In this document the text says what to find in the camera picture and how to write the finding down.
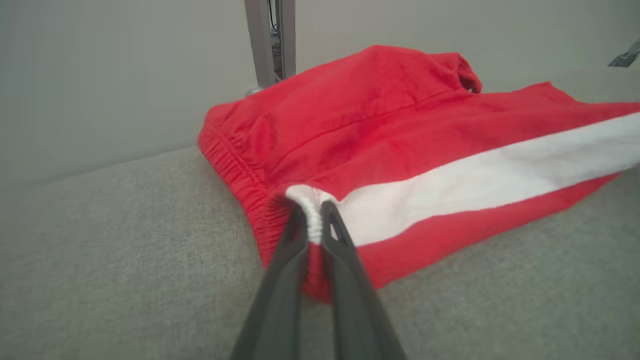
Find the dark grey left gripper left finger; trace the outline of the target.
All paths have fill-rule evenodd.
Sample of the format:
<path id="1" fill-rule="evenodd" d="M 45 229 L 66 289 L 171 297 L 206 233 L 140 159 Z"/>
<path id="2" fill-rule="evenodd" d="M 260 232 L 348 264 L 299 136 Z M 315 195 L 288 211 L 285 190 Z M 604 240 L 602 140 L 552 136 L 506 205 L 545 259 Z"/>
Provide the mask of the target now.
<path id="1" fill-rule="evenodd" d="M 247 313 L 231 360 L 298 360 L 302 286 L 309 262 L 307 217 L 295 205 Z"/>

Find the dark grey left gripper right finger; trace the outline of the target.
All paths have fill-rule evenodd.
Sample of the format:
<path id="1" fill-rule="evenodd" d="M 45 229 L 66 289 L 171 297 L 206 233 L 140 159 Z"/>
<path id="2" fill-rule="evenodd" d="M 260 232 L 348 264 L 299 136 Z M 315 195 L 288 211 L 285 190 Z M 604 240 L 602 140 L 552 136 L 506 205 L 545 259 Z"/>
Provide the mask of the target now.
<path id="1" fill-rule="evenodd" d="M 338 207 L 320 206 L 323 271 L 331 291 L 337 360 L 405 360 L 393 326 L 374 289 Z"/>

